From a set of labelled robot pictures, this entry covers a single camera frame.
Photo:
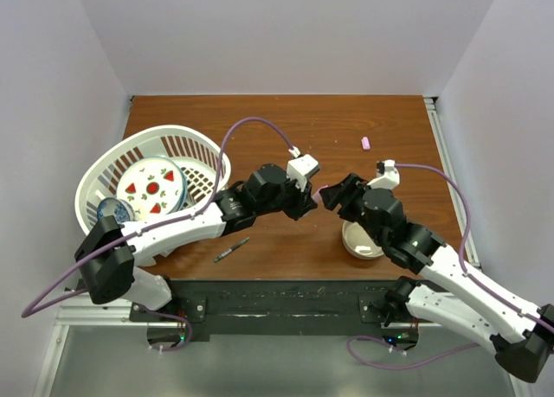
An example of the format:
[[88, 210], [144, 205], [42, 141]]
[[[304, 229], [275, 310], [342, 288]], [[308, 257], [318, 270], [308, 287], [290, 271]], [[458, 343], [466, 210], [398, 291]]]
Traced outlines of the pink highlighter cap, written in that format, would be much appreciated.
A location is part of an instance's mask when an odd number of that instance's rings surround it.
[[361, 145], [363, 150], [370, 150], [370, 140], [367, 137], [361, 139]]

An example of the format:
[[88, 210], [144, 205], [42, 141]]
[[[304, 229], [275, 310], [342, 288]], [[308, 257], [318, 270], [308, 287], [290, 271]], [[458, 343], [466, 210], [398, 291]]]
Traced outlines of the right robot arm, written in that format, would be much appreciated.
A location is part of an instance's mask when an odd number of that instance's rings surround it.
[[441, 287], [401, 278], [385, 303], [388, 316], [438, 323], [492, 353], [510, 375], [538, 380], [553, 353], [553, 306], [508, 291], [467, 264], [444, 239], [410, 220], [391, 186], [376, 188], [350, 174], [320, 192], [325, 208], [357, 223], [395, 265]]

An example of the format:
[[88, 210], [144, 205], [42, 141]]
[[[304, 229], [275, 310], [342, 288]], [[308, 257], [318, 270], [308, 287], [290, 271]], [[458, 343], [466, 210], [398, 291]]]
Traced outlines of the pink highlighter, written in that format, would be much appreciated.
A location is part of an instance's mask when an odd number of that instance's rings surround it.
[[319, 189], [316, 190], [316, 192], [312, 195], [312, 198], [315, 202], [320, 202], [321, 201], [321, 191], [323, 189], [326, 189], [327, 188], [327, 185], [324, 185], [322, 187], [320, 187]]

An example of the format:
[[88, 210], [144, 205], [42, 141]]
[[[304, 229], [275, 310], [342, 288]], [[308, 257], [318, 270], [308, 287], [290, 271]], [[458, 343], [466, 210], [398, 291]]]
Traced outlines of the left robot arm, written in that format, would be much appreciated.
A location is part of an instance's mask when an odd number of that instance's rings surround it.
[[244, 182], [218, 191], [211, 202], [165, 219], [120, 225], [100, 219], [75, 253], [94, 304], [124, 298], [149, 309], [160, 321], [179, 311], [167, 278], [144, 271], [145, 260], [192, 242], [215, 239], [252, 227], [263, 215], [282, 212], [293, 220], [317, 207], [311, 178], [319, 165], [309, 157], [286, 168], [267, 163]]

